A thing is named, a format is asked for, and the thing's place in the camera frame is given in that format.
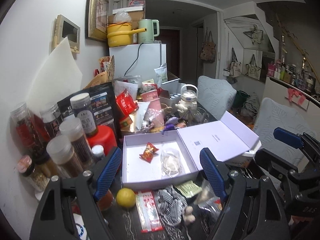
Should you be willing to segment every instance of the yellow pot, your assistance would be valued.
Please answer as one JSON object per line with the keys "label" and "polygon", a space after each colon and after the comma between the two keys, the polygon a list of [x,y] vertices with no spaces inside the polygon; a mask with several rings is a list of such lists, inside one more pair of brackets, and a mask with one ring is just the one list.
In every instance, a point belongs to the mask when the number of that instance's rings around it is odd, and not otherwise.
{"label": "yellow pot", "polygon": [[123,46],[132,44],[132,35],[134,33],[146,32],[146,28],[131,30],[130,23],[112,24],[107,28],[109,47]]}

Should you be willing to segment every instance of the gray fabric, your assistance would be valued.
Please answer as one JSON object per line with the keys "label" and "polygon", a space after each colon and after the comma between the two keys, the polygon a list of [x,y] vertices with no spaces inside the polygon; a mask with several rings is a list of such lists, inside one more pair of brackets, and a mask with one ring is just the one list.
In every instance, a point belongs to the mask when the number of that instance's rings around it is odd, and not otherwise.
{"label": "gray fabric", "polygon": [[[276,140],[273,136],[273,131],[277,127],[286,129],[294,134],[305,132],[315,138],[316,133],[311,130],[307,122],[294,108],[278,104],[270,98],[262,100],[253,128],[253,131],[260,137],[262,148],[297,166],[303,158],[303,153],[299,149]],[[274,179],[273,177],[271,179],[275,186],[280,184],[278,179]]]}
{"label": "gray fabric", "polygon": [[177,226],[181,223],[182,214],[188,206],[186,199],[171,185],[158,190],[156,200],[160,220],[170,240],[183,240],[184,236]]}
{"label": "gray fabric", "polygon": [[217,120],[232,106],[236,90],[226,81],[206,76],[198,78],[198,102]]}

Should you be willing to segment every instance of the metal screw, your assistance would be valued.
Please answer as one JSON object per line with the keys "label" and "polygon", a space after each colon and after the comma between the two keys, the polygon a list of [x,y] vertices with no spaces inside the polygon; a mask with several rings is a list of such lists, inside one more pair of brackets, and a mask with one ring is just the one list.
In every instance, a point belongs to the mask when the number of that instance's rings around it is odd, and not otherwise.
{"label": "metal screw", "polygon": [[92,174],[91,171],[84,171],[84,172],[82,173],[82,175],[85,176],[85,177],[89,177],[91,174]]}
{"label": "metal screw", "polygon": [[299,200],[299,199],[302,199],[302,197],[303,197],[303,196],[302,196],[301,193],[298,193],[298,194],[296,195],[296,199],[298,199],[298,200]]}
{"label": "metal screw", "polygon": [[236,177],[236,176],[239,175],[239,172],[238,172],[238,171],[230,171],[230,175],[231,175],[232,177]]}
{"label": "metal screw", "polygon": [[268,176],[262,176],[262,180],[265,182],[265,181],[268,181],[269,180],[269,177]]}
{"label": "metal screw", "polygon": [[59,177],[57,175],[54,175],[54,176],[51,177],[52,181],[57,181],[58,179],[59,179]]}

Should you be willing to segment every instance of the blue gripper pad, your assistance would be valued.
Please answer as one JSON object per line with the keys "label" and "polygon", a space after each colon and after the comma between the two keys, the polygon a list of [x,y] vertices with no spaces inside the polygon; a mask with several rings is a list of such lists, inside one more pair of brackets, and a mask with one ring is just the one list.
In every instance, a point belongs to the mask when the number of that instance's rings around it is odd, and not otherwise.
{"label": "blue gripper pad", "polygon": [[[113,149],[108,153],[105,159],[99,161],[97,165],[97,170],[102,170],[98,172],[99,177],[95,178],[96,183],[94,183],[96,191],[93,195],[96,201],[105,196],[108,192],[108,189],[111,186],[111,183],[116,175],[116,172],[121,164],[122,160],[122,151],[118,147],[113,147]],[[99,164],[107,164],[103,167],[99,167]]]}
{"label": "blue gripper pad", "polygon": [[218,162],[208,148],[200,151],[200,163],[214,193],[224,203],[228,199],[226,188],[229,187],[229,169],[223,162]]}
{"label": "blue gripper pad", "polygon": [[301,138],[294,134],[291,133],[285,129],[282,129],[280,127],[276,128],[273,131],[273,136],[275,137],[275,139],[295,148],[295,149],[299,149],[303,147],[303,142],[301,141]]}

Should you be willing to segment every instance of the lemon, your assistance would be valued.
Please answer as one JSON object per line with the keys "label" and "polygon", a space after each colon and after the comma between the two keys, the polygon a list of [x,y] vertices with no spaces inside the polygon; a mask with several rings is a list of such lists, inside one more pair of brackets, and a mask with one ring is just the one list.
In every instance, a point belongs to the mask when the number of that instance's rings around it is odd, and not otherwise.
{"label": "lemon", "polygon": [[117,203],[124,208],[132,208],[136,203],[136,195],[129,188],[122,188],[116,197]]}

